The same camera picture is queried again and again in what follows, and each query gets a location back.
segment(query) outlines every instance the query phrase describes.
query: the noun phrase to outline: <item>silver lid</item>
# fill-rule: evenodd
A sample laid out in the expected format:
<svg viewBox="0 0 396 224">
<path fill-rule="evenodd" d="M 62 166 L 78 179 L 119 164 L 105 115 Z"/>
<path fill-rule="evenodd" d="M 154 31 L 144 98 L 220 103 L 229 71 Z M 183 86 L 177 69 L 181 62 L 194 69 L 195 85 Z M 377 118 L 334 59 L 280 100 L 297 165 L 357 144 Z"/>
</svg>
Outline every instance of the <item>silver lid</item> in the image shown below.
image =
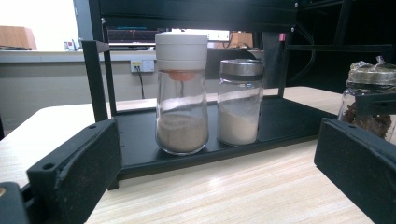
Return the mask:
<svg viewBox="0 0 396 224">
<path fill-rule="evenodd" d="M 350 65 L 349 78 L 346 83 L 396 86 L 396 66 L 385 63 L 381 56 L 376 57 L 378 64 L 363 61 Z"/>
<path fill-rule="evenodd" d="M 263 76 L 264 63 L 259 60 L 234 59 L 223 60 L 220 63 L 220 75 L 233 76 Z"/>
</svg>

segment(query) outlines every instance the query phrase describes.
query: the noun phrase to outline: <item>glass jar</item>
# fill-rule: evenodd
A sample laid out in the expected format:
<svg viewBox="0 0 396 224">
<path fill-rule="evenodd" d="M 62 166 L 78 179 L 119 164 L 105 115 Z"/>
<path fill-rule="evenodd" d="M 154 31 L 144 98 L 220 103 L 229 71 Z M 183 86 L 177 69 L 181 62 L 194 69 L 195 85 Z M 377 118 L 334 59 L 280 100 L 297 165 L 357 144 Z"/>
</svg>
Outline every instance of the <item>glass jar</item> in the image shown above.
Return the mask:
<svg viewBox="0 0 396 224">
<path fill-rule="evenodd" d="M 156 35 L 159 79 L 156 141 L 174 155 L 205 147 L 208 124 L 205 91 L 206 35 Z"/>
<path fill-rule="evenodd" d="M 262 101 L 263 63 L 224 60 L 220 63 L 218 139 L 231 146 L 256 142 Z"/>
<path fill-rule="evenodd" d="M 396 66 L 377 57 L 378 64 L 353 63 L 343 93 L 338 119 L 359 126 L 376 136 L 391 141 L 396 124 L 396 113 L 364 113 L 357 108 L 357 96 L 396 93 Z"/>
</svg>

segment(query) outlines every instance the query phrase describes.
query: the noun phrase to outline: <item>black tray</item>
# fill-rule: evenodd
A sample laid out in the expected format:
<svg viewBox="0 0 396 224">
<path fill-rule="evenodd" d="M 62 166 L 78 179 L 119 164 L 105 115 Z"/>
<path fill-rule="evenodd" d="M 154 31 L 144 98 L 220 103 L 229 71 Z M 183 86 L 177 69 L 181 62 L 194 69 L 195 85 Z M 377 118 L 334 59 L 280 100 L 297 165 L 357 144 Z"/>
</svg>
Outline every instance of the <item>black tray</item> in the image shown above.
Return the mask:
<svg viewBox="0 0 396 224">
<path fill-rule="evenodd" d="M 119 125 L 122 169 L 117 180 L 229 159 L 315 139 L 321 119 L 336 118 L 334 114 L 284 98 L 264 98 L 256 143 L 230 147 L 217 139 L 217 105 L 209 104 L 207 112 L 209 140 L 205 148 L 189 156 L 170 155 L 157 146 L 155 108 L 119 112 L 115 118 Z M 117 187 L 118 183 L 115 182 L 109 189 Z"/>
</svg>

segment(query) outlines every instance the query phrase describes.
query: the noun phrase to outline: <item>desk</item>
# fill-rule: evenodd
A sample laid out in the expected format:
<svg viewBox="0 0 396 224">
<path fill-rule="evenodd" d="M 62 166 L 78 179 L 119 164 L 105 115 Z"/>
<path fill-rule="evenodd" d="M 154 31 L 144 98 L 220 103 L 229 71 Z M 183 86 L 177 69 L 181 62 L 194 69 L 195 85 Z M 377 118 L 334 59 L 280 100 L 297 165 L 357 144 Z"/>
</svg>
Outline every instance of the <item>desk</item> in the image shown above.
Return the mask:
<svg viewBox="0 0 396 224">
<path fill-rule="evenodd" d="M 340 94 L 305 87 L 286 88 L 285 98 L 334 114 L 341 103 Z M 153 105 L 152 99 L 120 104 Z M 92 123 L 91 105 L 39 110 L 0 142 L 0 182 L 25 185 L 31 165 Z M 88 223 L 372 223 L 316 168 L 316 144 L 122 180 Z"/>
</svg>

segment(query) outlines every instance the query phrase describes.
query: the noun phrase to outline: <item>white lid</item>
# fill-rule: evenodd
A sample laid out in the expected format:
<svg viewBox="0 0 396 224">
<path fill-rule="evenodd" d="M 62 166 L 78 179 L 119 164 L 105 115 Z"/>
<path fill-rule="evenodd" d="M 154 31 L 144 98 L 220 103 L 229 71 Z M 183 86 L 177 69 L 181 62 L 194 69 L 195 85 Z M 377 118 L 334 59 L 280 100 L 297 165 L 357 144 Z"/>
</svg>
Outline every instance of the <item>white lid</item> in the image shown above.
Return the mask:
<svg viewBox="0 0 396 224">
<path fill-rule="evenodd" d="M 205 69 L 207 36 L 185 33 L 155 35 L 157 64 L 163 70 Z"/>
</svg>

